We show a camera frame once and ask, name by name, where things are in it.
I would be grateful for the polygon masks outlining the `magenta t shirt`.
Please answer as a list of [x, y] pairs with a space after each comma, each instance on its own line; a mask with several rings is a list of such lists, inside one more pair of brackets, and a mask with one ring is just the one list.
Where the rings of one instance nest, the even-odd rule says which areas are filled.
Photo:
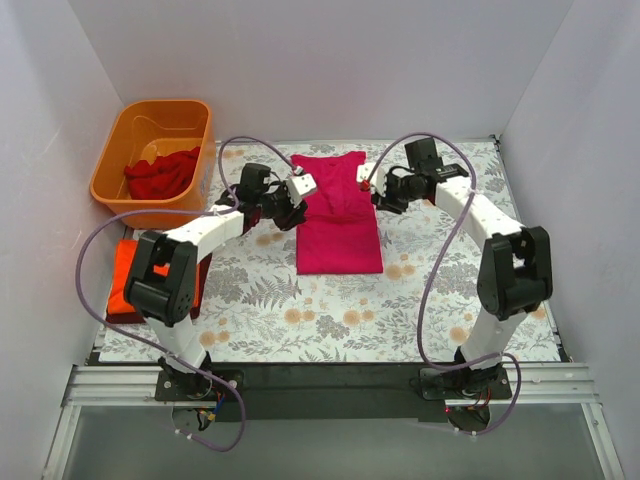
[[305, 222], [296, 228], [300, 275], [362, 275], [383, 272], [377, 218], [356, 174], [363, 151], [340, 156], [296, 154], [294, 165], [311, 174], [317, 192], [306, 199]]

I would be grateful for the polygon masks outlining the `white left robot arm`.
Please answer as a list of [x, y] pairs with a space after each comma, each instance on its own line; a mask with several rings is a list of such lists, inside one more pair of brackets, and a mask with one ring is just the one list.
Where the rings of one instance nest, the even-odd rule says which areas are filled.
[[239, 182], [229, 185], [207, 213], [164, 233], [146, 231], [139, 237], [124, 299], [154, 331], [161, 368], [190, 399], [205, 398], [213, 386], [211, 373], [203, 369], [210, 356], [191, 318], [201, 262], [262, 219], [282, 231], [304, 223], [306, 198], [317, 191], [312, 175], [301, 167], [284, 180], [270, 177], [270, 167], [248, 163]]

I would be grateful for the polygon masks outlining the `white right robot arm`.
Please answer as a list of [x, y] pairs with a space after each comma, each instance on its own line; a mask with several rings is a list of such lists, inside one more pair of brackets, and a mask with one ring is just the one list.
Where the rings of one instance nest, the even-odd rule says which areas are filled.
[[439, 137], [426, 133], [400, 138], [407, 164], [383, 170], [380, 162], [358, 167], [356, 180], [379, 211], [402, 214], [410, 203], [427, 200], [454, 219], [481, 251], [476, 292], [481, 309], [468, 338], [450, 364], [431, 360], [419, 374], [427, 398], [475, 397], [508, 385], [503, 360], [513, 334], [553, 292], [550, 237], [542, 227], [526, 227], [495, 206], [478, 188], [477, 173], [465, 154], [445, 164]]

